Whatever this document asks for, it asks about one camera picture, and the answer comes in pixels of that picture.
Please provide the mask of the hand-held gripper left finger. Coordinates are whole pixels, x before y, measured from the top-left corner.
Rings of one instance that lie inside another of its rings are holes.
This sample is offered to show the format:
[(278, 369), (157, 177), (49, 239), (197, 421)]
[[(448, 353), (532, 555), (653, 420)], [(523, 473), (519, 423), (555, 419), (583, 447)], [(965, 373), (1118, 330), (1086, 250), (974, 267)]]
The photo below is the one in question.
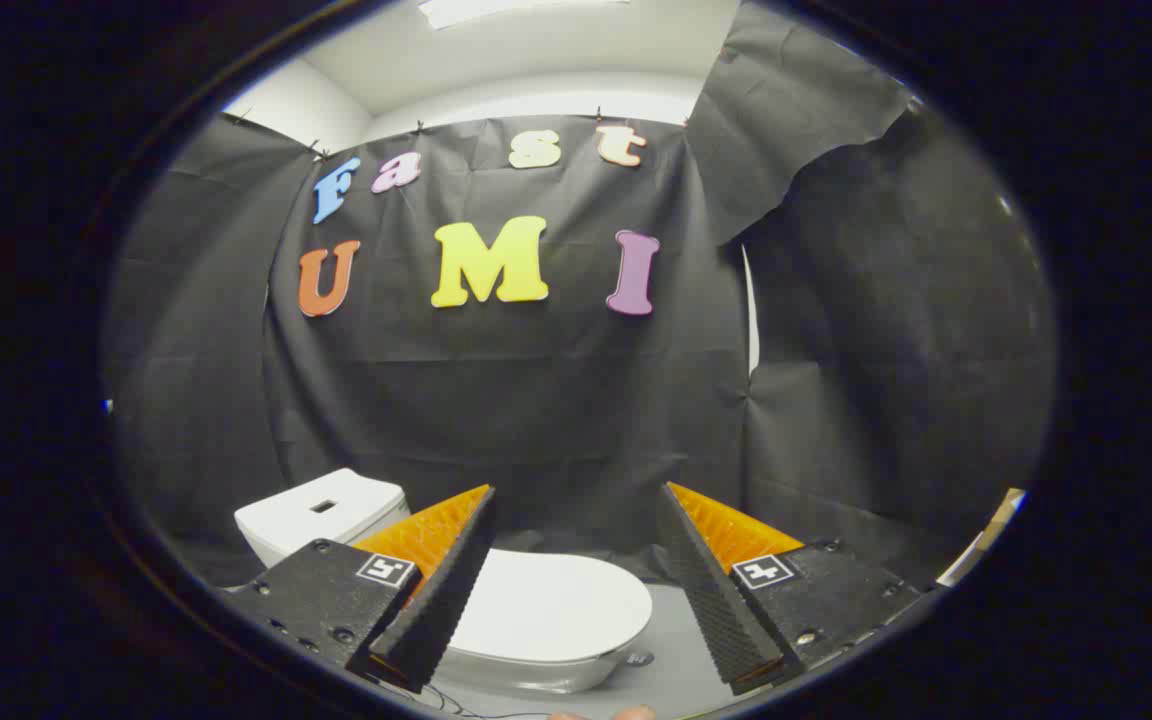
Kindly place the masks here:
[(495, 497), (493, 486), (468, 488), (362, 541), (311, 539), (230, 606), (308, 659), (420, 691), (492, 547)]

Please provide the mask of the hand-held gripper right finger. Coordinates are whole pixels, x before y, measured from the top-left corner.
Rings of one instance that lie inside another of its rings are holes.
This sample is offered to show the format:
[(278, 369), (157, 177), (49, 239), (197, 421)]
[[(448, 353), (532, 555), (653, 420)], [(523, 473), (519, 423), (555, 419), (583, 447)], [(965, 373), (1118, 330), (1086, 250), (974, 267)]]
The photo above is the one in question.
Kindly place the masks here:
[(840, 660), (937, 591), (840, 538), (796, 538), (675, 482), (658, 488), (655, 505), (672, 578), (732, 694), (781, 685)]

